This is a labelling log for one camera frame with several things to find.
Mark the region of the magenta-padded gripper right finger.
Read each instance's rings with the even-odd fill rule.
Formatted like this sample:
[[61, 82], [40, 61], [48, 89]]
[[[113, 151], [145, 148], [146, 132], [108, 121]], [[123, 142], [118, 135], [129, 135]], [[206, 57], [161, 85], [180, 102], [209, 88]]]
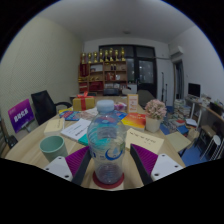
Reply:
[[182, 166], [171, 159], [167, 154], [157, 155], [135, 144], [130, 145], [130, 154], [144, 185], [150, 184], [182, 169]]

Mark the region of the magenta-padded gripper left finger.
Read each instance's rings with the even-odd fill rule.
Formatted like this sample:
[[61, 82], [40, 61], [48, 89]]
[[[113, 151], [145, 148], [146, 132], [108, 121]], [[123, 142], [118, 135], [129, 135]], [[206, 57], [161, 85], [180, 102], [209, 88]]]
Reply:
[[76, 185], [81, 185], [90, 159], [89, 147], [85, 146], [67, 157], [58, 156], [44, 170]]

